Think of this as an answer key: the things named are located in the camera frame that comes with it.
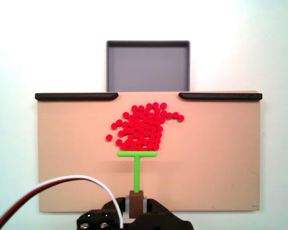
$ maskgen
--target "white background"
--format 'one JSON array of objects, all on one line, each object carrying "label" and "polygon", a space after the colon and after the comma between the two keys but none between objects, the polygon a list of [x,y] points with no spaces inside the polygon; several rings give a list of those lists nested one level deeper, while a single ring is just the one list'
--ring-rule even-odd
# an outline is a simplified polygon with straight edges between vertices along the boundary
[{"label": "white background", "polygon": [[[104,92],[107,40],[190,40],[192,91],[263,94],[260,211],[176,214],[197,230],[288,230],[283,0],[0,1],[0,215],[38,183],[34,94]],[[79,216],[39,213],[35,197],[4,229],[75,230]]]}]

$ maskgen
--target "green t-shaped pusher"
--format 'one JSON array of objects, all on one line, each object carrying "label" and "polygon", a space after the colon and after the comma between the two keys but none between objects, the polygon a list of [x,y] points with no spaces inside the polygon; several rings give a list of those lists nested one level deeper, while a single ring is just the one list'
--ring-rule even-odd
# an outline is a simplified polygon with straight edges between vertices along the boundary
[{"label": "green t-shaped pusher", "polygon": [[118,157],[134,157],[134,184],[133,191],[140,192],[140,158],[141,157],[156,157],[156,151],[119,151]]}]

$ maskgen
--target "white cable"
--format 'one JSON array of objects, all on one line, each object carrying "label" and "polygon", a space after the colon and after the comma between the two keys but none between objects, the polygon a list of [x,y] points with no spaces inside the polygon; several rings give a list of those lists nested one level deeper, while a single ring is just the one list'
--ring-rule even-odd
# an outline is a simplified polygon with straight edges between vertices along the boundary
[{"label": "white cable", "polygon": [[53,183],[53,182],[57,182],[57,181],[61,181],[61,180],[68,180],[68,179],[85,179],[85,180],[89,180],[91,182],[94,182],[96,184],[98,184],[99,186],[103,187],[110,195],[110,197],[112,198],[112,201],[114,203],[114,206],[116,208],[116,211],[117,211],[117,214],[119,216],[119,219],[120,219],[120,228],[122,229],[123,228],[123,216],[122,216],[122,213],[120,211],[120,206],[119,204],[117,203],[113,193],[111,192],[111,190],[105,186],[102,182],[100,182],[99,180],[93,178],[93,177],[90,177],[90,176],[85,176],[85,175],[70,175],[70,176],[61,176],[61,177],[57,177],[57,178],[54,178],[54,179],[51,179],[51,180],[48,180],[48,181],[45,181],[45,182],[42,182],[40,184],[38,184],[37,186],[35,186],[34,188],[32,188],[29,192],[27,192],[24,196],[26,196],[27,194],[29,194],[30,192],[38,189],[39,187],[42,187],[44,185],[47,185],[47,184],[50,184],[50,183]]}]

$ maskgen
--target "red disc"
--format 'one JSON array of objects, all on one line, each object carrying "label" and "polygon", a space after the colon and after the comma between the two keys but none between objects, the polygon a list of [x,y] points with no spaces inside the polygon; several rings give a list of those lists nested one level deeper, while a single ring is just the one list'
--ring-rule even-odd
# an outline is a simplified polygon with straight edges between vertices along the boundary
[{"label": "red disc", "polygon": [[124,131],[123,130],[119,131],[119,137],[122,138],[123,136],[124,136]]},{"label": "red disc", "polygon": [[159,114],[160,112],[161,112],[161,109],[159,109],[159,108],[155,109],[155,114]]},{"label": "red disc", "polygon": [[122,120],[118,119],[118,120],[116,121],[116,125],[117,125],[117,126],[121,126],[122,124],[123,124],[123,121],[122,121]]},{"label": "red disc", "polygon": [[139,130],[139,128],[140,128],[139,124],[134,125],[134,130]]},{"label": "red disc", "polygon": [[165,102],[161,103],[160,107],[161,109],[166,109],[167,108],[167,104]]},{"label": "red disc", "polygon": [[162,110],[162,111],[161,111],[161,116],[167,116],[167,111]]},{"label": "red disc", "polygon": [[159,119],[160,119],[160,115],[159,115],[159,114],[155,114],[155,115],[154,115],[154,119],[155,119],[155,120],[159,120]]},{"label": "red disc", "polygon": [[123,113],[123,117],[127,119],[129,117],[129,113],[128,112]]},{"label": "red disc", "polygon": [[145,123],[148,123],[149,118],[148,118],[147,116],[145,116],[145,117],[143,118],[143,121],[144,121]]},{"label": "red disc", "polygon": [[130,140],[130,141],[133,140],[133,135],[132,134],[128,135],[128,140]]},{"label": "red disc", "polygon": [[136,147],[136,142],[133,140],[133,141],[130,143],[130,146],[133,147],[133,148]]},{"label": "red disc", "polygon": [[179,113],[177,113],[177,112],[173,112],[173,118],[178,118],[178,116],[179,116]]},{"label": "red disc", "polygon": [[154,116],[155,116],[154,113],[149,113],[149,114],[148,114],[148,118],[149,118],[149,119],[153,119]]},{"label": "red disc", "polygon": [[158,144],[154,144],[154,150],[158,150],[160,147]]},{"label": "red disc", "polygon": [[179,120],[179,121],[183,121],[183,120],[184,120],[184,116],[183,116],[183,115],[179,115],[179,116],[178,116],[178,120]]},{"label": "red disc", "polygon": [[132,110],[133,112],[135,112],[135,111],[138,110],[138,107],[137,107],[136,105],[133,105],[133,106],[131,107],[131,110]]},{"label": "red disc", "polygon": [[147,139],[143,139],[142,144],[143,145],[148,145],[148,140]]},{"label": "red disc", "polygon": [[117,128],[117,124],[116,124],[116,123],[112,123],[112,124],[111,124],[111,128],[112,128],[112,129],[116,129],[116,128]]},{"label": "red disc", "polygon": [[152,105],[152,104],[148,103],[148,104],[146,105],[146,109],[152,109],[152,108],[153,108],[153,105]]},{"label": "red disc", "polygon": [[137,139],[137,140],[136,140],[136,144],[137,144],[137,145],[142,145],[142,140],[141,140],[141,139]]},{"label": "red disc", "polygon": [[168,113],[168,114],[167,114],[167,118],[168,118],[168,119],[172,119],[172,118],[173,118],[173,114],[172,114],[172,113]]},{"label": "red disc", "polygon": [[145,117],[145,113],[144,112],[140,112],[139,118],[143,119],[144,117]]},{"label": "red disc", "polygon": [[150,132],[149,136],[150,136],[151,138],[154,138],[154,137],[156,136],[156,133]]},{"label": "red disc", "polygon": [[160,138],[156,138],[156,139],[155,139],[155,143],[156,143],[156,144],[160,144],[160,142],[161,142]]},{"label": "red disc", "polygon": [[155,120],[154,119],[150,119],[149,122],[148,122],[150,125],[153,125],[155,123]]},{"label": "red disc", "polygon": [[144,109],[144,114],[148,115],[149,114],[149,109]]},{"label": "red disc", "polygon": [[162,126],[158,126],[158,127],[157,127],[157,131],[158,131],[158,132],[162,132],[162,131],[163,131],[163,127],[162,127]]},{"label": "red disc", "polygon": [[136,117],[136,118],[133,120],[133,122],[134,122],[135,124],[138,124],[138,123],[140,122],[140,119],[139,119],[138,117]]},{"label": "red disc", "polygon": [[121,150],[124,150],[125,148],[126,148],[126,145],[125,145],[125,144],[121,144],[121,145],[120,145],[120,149],[121,149]]},{"label": "red disc", "polygon": [[134,132],[134,133],[133,133],[134,138],[138,138],[139,135],[140,135],[139,132]]},{"label": "red disc", "polygon": [[161,123],[164,123],[166,120],[167,120],[167,119],[166,119],[164,116],[160,117]]},{"label": "red disc", "polygon": [[154,108],[154,109],[156,109],[156,108],[158,108],[158,107],[159,107],[159,103],[158,103],[158,102],[153,103],[153,108]]},{"label": "red disc", "polygon": [[145,130],[145,131],[144,131],[144,135],[145,135],[146,137],[149,136],[149,133],[150,133],[150,132],[149,132],[148,130]]},{"label": "red disc", "polygon": [[112,138],[113,138],[113,136],[112,136],[111,134],[109,134],[109,135],[106,136],[107,141],[111,141]]},{"label": "red disc", "polygon": [[140,112],[143,112],[143,111],[144,111],[144,106],[140,105],[140,106],[138,107],[138,110],[139,110]]},{"label": "red disc", "polygon": [[137,149],[138,149],[138,151],[142,151],[142,150],[143,150],[143,146],[142,146],[142,145],[139,145],[139,146],[137,147]]},{"label": "red disc", "polygon": [[116,144],[117,146],[120,146],[122,143],[123,143],[123,141],[122,141],[121,139],[117,139],[117,140],[115,141],[115,144]]},{"label": "red disc", "polygon": [[156,126],[160,126],[160,125],[161,125],[161,121],[159,121],[159,120],[156,121],[156,122],[155,122],[155,125],[156,125]]},{"label": "red disc", "polygon": [[161,137],[162,137],[162,134],[161,134],[160,132],[157,132],[157,133],[156,133],[156,137],[157,137],[157,138],[161,138]]},{"label": "red disc", "polygon": [[145,122],[144,122],[144,121],[140,121],[140,122],[139,122],[139,126],[140,126],[140,127],[144,127],[144,126],[145,126]]},{"label": "red disc", "polygon": [[156,131],[157,131],[157,126],[152,126],[152,127],[150,128],[150,130],[151,130],[152,132],[156,132]]}]

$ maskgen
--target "beige wooden board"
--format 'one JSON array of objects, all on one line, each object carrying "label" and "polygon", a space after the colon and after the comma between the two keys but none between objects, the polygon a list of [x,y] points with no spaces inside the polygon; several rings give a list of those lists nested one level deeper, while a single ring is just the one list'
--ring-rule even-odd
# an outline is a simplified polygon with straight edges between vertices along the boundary
[{"label": "beige wooden board", "polygon": [[[177,92],[124,92],[108,102],[38,102],[39,180],[84,174],[116,197],[133,189],[133,159],[117,157],[111,123],[131,106],[166,102],[156,158],[141,159],[141,190],[172,211],[259,209],[260,102],[186,101]],[[105,136],[114,140],[107,142]],[[43,212],[84,212],[110,200],[99,186],[68,182],[40,194]]]}]

